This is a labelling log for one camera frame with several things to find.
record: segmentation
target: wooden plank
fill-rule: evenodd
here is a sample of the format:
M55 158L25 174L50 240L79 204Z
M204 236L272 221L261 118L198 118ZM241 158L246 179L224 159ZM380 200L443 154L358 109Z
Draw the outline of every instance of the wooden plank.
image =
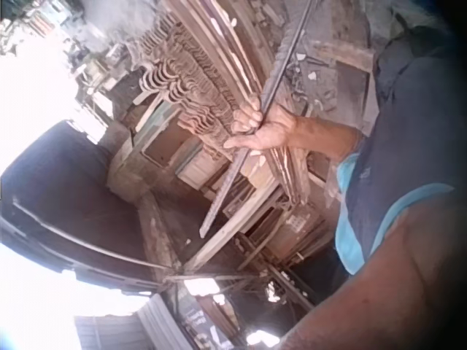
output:
M185 264L185 271L196 271L214 257L243 228L278 185L279 182L270 176L264 186L258 188L243 207Z
M373 71L373 59L375 52L372 49L358 47L349 42L334 40L333 42L311 41L314 57L321 60L335 60L349 66L371 73Z

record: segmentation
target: metal roof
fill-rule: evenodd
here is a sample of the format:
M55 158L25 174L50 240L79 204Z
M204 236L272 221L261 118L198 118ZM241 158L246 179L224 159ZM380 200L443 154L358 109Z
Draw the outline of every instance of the metal roof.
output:
M75 317L74 323L82 350L155 350L137 314Z

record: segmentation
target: debris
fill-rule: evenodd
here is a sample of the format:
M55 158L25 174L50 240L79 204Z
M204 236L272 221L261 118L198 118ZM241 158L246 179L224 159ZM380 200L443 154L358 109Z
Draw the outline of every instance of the debris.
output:
M306 54L304 53L297 53L297 60L298 62L303 61L306 58Z
M251 1L251 6L254 8L254 9L260 9L262 4L261 4L261 1L260 0L252 0Z
M308 79L310 80L318 80L318 75L316 74L316 71L312 71L310 74L308 74Z
M266 16L261 12L256 12L256 20L261 23L261 22L264 22L266 21Z
M320 100L314 100L314 105L319 106L319 108L321 109L321 112L324 111L323 103Z
M271 7L270 4L265 4L263 6L263 11L268 15L269 18L274 22L274 24L278 27L283 27L285 24L285 19L282 15L278 15L274 9Z

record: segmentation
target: steel bar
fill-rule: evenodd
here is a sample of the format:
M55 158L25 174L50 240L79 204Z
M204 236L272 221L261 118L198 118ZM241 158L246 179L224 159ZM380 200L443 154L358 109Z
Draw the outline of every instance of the steel bar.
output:
M300 22L298 23L298 25L296 25L295 23L291 23L290 30L286 32L285 38L282 40L282 44L281 44L281 47L279 48L279 53L277 55L276 63L274 64L274 68L271 72L270 78L266 81L265 87L263 89L263 94L261 95L261 111L263 115L266 115L268 113L269 108L272 105L277 89L279 88L282 76L284 75L285 70L287 68L287 64L297 45L298 39L300 38L302 29L305 26L306 20L309 17L309 13L312 9L312 5L313 4L316 5L316 3L317 3L317 0L308 0L306 8L304 9L304 13L300 19ZM203 225L201 226L199 233L202 238L206 236L209 229L211 228L212 223L214 222L217 216L217 213L219 212L220 207L222 206L223 201L225 200L225 197L228 194L228 191L230 190L232 184L234 183L236 175L240 172L240 169L242 168L243 163L247 159L249 153L250 153L250 150L245 149L245 148L240 149L236 153L234 162L232 163L231 167L228 169L227 177L225 178L225 181L222 187L217 193L217 196L214 202L212 203L212 206L209 209L209 212L206 218L204 219Z
M300 305L302 305L306 310L311 311L314 308L314 305L306 299L298 289L293 286L288 279L286 279L273 265L269 264L268 269L271 271L272 276L277 280L277 282L283 286Z
M164 281L186 281L189 279L215 279L216 281L230 281L235 279L257 279L259 275L237 274L237 275L215 275L215 274L199 274L199 275L174 275L166 276Z
M34 219L43 228L46 228L50 232L53 232L56 235L58 235L58 236L60 236L62 238L65 238L66 240L71 241L71 242L73 242L75 244L78 244L80 246L83 246L85 248L93 250L95 252L107 255L108 257L114 257L115 259L126 261L128 263L133 263L133 264L142 265L142 266L149 266L150 268L157 268L159 270L164 270L164 271L172 271L173 270L169 266L163 266L163 265L153 264L153 263L148 262L148 261L134 259L132 257L127 257L127 256L122 255L122 254L111 252L111 251L109 251L107 249L104 249L104 248L101 248L99 246L95 246L94 244L91 244L91 243L83 241L83 240L81 240L79 238L76 238L76 237L74 237L74 236L60 230L59 228L56 228L55 226L43 221L37 215L35 215L31 211L29 211L28 209L24 208L23 206L21 206L21 204L19 204L16 200L13 201L13 205L15 207L17 207L18 209L20 209L23 213L29 215L32 219Z
M256 247L256 249L248 255L247 259L245 259L244 262L237 268L237 271L243 270L258 254L263 250L263 248L269 243L279 232L279 229L282 227L282 225L288 220L290 215L293 213L295 206L288 211L285 211L282 213L282 215L279 217L279 220L276 222L276 225L272 229L272 231L268 234L268 236L263 239L263 241Z

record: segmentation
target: sky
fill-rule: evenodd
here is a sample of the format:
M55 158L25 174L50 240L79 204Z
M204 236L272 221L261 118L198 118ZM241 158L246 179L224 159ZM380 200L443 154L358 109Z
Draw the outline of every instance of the sky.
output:
M15 350L80 350L74 316L130 315L149 299L56 273L0 244L0 331Z
M16 55L0 55L0 174L62 120L94 129L94 141L105 132L77 108L62 41L30 37ZM147 300L79 282L72 271L56 273L0 244L0 341L7 336L15 350L81 349L74 316L128 315Z

